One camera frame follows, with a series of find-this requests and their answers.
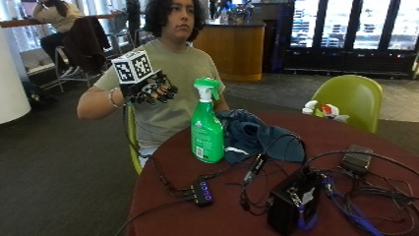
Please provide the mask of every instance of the blue cloth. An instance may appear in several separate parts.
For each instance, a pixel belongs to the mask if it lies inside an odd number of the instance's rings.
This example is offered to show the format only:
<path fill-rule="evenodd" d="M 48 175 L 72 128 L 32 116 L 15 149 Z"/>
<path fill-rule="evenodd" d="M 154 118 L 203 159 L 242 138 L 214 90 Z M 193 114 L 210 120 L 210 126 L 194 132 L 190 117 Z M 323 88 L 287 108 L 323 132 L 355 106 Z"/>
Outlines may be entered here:
<path fill-rule="evenodd" d="M 303 162 L 303 145 L 293 132 L 266 125 L 243 109 L 219 111 L 215 117 L 223 129 L 223 158 L 229 163 L 241 162 L 258 153 L 278 160 Z"/>

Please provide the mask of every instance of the fiducial marker cube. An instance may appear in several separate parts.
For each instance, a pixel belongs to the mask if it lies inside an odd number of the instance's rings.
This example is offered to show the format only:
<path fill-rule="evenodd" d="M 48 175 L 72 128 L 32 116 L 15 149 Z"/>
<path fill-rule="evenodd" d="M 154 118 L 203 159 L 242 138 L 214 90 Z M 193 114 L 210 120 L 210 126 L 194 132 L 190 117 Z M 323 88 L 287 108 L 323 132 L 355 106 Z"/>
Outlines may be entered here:
<path fill-rule="evenodd" d="M 140 83 L 152 74 L 153 69 L 145 51 L 133 51 L 112 60 L 121 85 Z"/>

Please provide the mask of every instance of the young man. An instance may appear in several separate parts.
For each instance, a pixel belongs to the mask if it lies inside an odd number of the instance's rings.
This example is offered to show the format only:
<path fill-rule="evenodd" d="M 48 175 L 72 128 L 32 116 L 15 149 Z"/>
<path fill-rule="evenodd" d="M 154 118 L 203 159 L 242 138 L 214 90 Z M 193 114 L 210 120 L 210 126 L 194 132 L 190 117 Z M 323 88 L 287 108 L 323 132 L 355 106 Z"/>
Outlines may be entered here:
<path fill-rule="evenodd" d="M 137 136 L 142 155 L 152 154 L 157 147 L 181 130 L 190 120 L 199 100 L 194 88 L 197 78 L 219 80 L 210 56 L 190 46 L 205 26 L 205 11 L 199 0 L 150 0 L 145 12 L 144 29 L 156 39 L 133 51 L 145 50 L 154 71 L 162 70 L 178 88 L 174 99 L 134 105 Z M 213 104 L 214 111 L 227 110 L 222 91 Z M 116 69 L 112 67 L 98 82 L 81 95 L 77 107 L 81 119 L 102 119 L 125 105 Z"/>

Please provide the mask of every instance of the dark red tabletop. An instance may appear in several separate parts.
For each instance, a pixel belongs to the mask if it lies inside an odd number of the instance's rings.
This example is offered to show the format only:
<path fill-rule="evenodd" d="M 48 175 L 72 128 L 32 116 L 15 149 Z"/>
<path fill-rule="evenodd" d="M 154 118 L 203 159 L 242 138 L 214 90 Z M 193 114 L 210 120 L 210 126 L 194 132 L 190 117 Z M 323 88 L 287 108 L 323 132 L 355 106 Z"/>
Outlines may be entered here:
<path fill-rule="evenodd" d="M 419 156 L 410 153 L 400 146 L 392 144 L 372 133 L 359 130 L 336 121 L 327 120 L 303 114 L 290 113 L 258 113 L 257 116 L 271 126 L 282 127 L 298 134 L 305 142 L 307 157 L 331 150 L 347 149 L 350 145 L 371 148 L 375 153 L 399 161 L 412 169 L 419 169 Z M 311 167 L 331 168 L 339 165 L 343 154 L 332 154 L 315 159 Z M 160 173 L 177 189 L 189 188 L 198 176 L 210 174 L 227 167 L 222 161 L 218 164 L 207 164 L 197 160 L 191 154 L 190 130 L 180 132 L 160 147 L 153 154 L 153 166 L 150 160 L 138 176 L 129 217 L 160 207 L 145 213 L 128 226 L 128 235 L 279 235 L 267 224 L 267 215 L 255 216 L 246 212 L 239 205 L 241 187 L 247 166 L 239 164 L 227 169 L 215 178 L 207 180 L 213 197 L 213 205 L 197 207 L 194 203 L 182 202 L 169 195 Z M 262 206 L 269 198 L 273 187 L 286 179 L 281 168 L 291 174 L 298 168 L 297 163 L 281 163 L 270 161 L 254 182 L 247 186 L 249 199 L 259 202 Z M 414 195 L 419 196 L 418 176 L 380 158 L 372 159 L 371 171 L 387 178 L 403 180 L 399 185 L 410 184 Z M 351 182 L 342 177 L 336 179 L 335 186 L 346 191 Z M 391 202 L 382 197 L 363 198 L 358 207 L 370 215 L 387 215 L 398 217 L 398 211 Z M 343 216 L 332 205 L 330 199 L 321 192 L 318 203 L 318 221 L 310 231 L 297 230 L 293 235 L 368 235 Z M 406 222 L 380 223 L 379 230 L 399 231 L 406 227 Z"/>

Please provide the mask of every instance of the glass door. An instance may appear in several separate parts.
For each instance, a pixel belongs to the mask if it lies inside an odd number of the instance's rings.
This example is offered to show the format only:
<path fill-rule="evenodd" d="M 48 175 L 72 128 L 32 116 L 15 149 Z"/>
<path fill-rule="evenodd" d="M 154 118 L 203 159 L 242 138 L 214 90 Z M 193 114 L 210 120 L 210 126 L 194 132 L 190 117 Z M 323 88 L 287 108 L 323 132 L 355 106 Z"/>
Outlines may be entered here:
<path fill-rule="evenodd" d="M 291 47 L 311 47 L 318 0 L 295 0 L 293 13 Z"/>
<path fill-rule="evenodd" d="M 419 1 L 400 1 L 387 49 L 414 50 L 419 35 Z"/>
<path fill-rule="evenodd" d="M 390 0 L 364 0 L 354 49 L 378 49 Z"/>
<path fill-rule="evenodd" d="M 343 48 L 352 0 L 328 0 L 321 47 Z"/>

